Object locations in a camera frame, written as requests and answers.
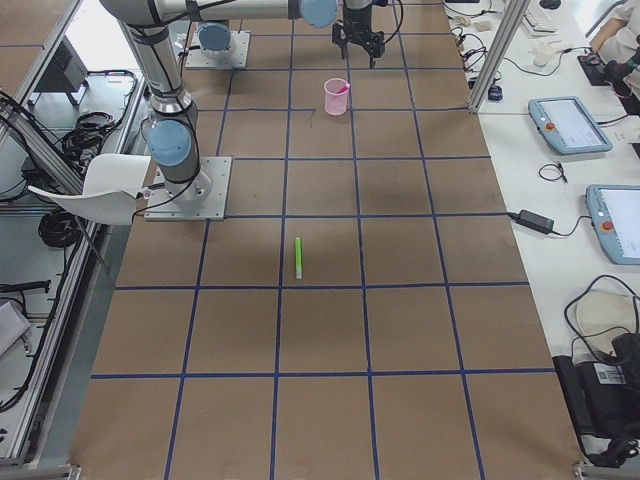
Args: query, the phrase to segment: white chair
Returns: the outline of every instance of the white chair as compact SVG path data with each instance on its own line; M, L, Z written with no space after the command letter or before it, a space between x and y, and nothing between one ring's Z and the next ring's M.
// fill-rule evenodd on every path
M32 186L29 190L77 217L104 225L131 225L149 162L148 156L105 153L91 160L82 195L59 195Z

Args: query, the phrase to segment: white cup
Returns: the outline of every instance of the white cup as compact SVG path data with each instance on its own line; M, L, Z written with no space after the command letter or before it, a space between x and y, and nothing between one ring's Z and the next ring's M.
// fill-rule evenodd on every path
M536 67L544 67L556 54L556 49L548 43L543 43L534 49L533 54L533 64Z

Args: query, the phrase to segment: metal mounting plate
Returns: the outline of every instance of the metal mounting plate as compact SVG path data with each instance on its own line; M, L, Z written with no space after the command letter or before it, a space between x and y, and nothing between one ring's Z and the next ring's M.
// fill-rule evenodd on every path
M236 51L226 58L214 59L205 57L200 49L190 50L185 63L186 68L209 69L209 70L233 70L247 67L247 56L249 54L249 40L251 32L231 32L231 37L236 44ZM191 47L200 46L198 36L194 35Z
M168 202L166 205L152 208L144 213L149 221L183 220L223 220L227 205L229 178L231 177L231 157L202 157L201 168L213 183L211 193L199 202L189 204ZM155 183L164 182L160 169L156 172ZM159 205L170 199L166 190L154 190L149 196L148 206Z

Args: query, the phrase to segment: power adapter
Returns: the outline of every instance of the power adapter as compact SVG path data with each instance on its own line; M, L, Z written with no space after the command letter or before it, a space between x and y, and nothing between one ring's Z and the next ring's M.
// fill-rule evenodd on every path
M549 235L553 232L553 220L541 215L537 215L529 210L520 210L520 213L508 213L509 218L515 221L518 225L530 228L536 232L540 232L544 235Z

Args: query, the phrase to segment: tablet screen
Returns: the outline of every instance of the tablet screen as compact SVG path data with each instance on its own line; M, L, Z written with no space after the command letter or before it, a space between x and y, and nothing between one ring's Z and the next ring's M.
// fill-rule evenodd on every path
M569 148L594 147L605 142L591 121L573 100L549 100L540 102L549 120Z
M640 258L640 190L602 189L622 256Z

